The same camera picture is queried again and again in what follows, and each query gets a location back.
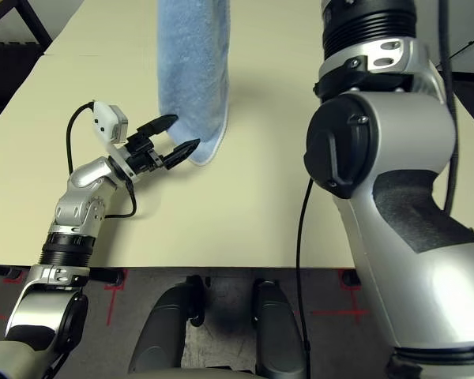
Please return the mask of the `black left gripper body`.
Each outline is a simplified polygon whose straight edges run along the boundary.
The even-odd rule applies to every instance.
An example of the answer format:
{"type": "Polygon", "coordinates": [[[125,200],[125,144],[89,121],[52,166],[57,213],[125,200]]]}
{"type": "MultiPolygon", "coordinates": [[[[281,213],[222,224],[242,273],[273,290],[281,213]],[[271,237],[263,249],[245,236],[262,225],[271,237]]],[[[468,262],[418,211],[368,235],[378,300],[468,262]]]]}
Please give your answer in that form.
{"type": "Polygon", "coordinates": [[[159,155],[151,140],[152,134],[136,132],[127,138],[124,148],[129,153],[126,163],[134,173],[144,173],[165,167],[164,158],[159,155]]]}

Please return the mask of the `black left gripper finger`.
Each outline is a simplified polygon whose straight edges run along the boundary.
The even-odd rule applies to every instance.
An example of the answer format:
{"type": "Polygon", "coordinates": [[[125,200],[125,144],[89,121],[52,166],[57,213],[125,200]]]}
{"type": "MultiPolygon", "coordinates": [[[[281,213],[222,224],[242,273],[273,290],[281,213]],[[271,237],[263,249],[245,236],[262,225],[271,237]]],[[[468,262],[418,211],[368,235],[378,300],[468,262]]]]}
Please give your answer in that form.
{"type": "Polygon", "coordinates": [[[176,146],[170,154],[163,158],[164,167],[167,170],[179,165],[184,160],[188,159],[190,155],[197,149],[200,144],[199,139],[193,139],[185,141],[182,144],[176,146]]]}
{"type": "Polygon", "coordinates": [[[150,122],[146,122],[143,126],[137,128],[137,133],[151,137],[167,131],[173,124],[178,121],[179,117],[176,114],[166,114],[159,118],[155,118],[150,122]]]}

